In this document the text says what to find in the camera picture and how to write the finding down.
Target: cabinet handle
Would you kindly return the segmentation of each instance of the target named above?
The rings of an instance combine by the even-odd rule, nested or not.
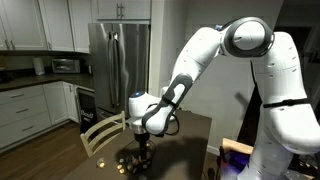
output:
[[[19,113],[22,113],[22,112],[25,112],[25,111],[28,111],[29,109],[22,109],[20,111],[17,111],[16,113],[19,114]]]
[[[25,129],[22,129],[22,131],[27,131],[27,130],[32,129],[32,128],[34,128],[34,126],[30,126],[30,127],[25,128]]]
[[[48,48],[49,48],[49,50],[52,50],[52,45],[50,42],[48,42]]]
[[[7,49],[10,49],[9,43],[7,40],[4,40],[4,42],[6,43]]]
[[[16,98],[16,97],[21,97],[21,96],[24,96],[24,94],[14,95],[14,96],[11,96],[11,98]]]
[[[120,5],[120,14],[121,14],[121,19],[122,19],[122,17],[123,17],[123,14],[122,14],[122,9],[123,9],[124,7],[122,6],[122,3],[121,3],[121,5]]]
[[[119,4],[117,3],[117,19],[118,19],[118,18],[121,18],[121,15],[119,14],[119,9],[120,9],[120,6],[119,6]]]
[[[14,46],[13,41],[11,40],[10,42],[11,42],[11,45],[12,45],[12,49],[15,49],[16,47]]]

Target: drawer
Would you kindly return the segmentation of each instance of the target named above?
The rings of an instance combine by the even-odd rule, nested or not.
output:
[[[51,126],[47,112],[0,127],[0,148]]]
[[[0,93],[0,104],[19,101],[43,94],[42,86],[32,86]]]
[[[44,95],[0,105],[0,127],[46,111]]]

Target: cabinet door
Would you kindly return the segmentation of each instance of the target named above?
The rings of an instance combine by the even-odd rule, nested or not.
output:
[[[9,50],[8,39],[4,31],[4,27],[1,20],[0,20],[0,50]]]
[[[122,19],[151,19],[151,0],[122,0]]]
[[[88,24],[92,23],[91,5],[88,0],[69,0],[74,49],[89,53]]]
[[[13,50],[47,50],[37,0],[1,0],[0,15]]]
[[[44,84],[43,90],[52,125],[67,120],[69,116],[62,82]]]
[[[66,97],[66,104],[68,109],[69,119],[79,123],[76,95],[74,92],[73,84],[63,82],[64,95]]]
[[[67,0],[39,0],[49,50],[74,51]]]
[[[120,0],[93,0],[92,13],[95,20],[121,19]]]

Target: floor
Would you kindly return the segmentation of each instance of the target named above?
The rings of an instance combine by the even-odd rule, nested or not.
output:
[[[0,179],[62,179],[87,158],[79,127],[70,122],[0,154]],[[216,156],[207,153],[202,180],[210,167],[216,168]]]

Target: refrigerator door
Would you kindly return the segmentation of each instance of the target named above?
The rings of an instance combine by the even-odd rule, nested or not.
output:
[[[89,24],[90,58],[93,64],[95,104],[97,108],[110,113],[116,113],[112,86],[111,32],[111,24]]]
[[[116,113],[129,117],[129,97],[147,91],[150,25],[113,24]]]

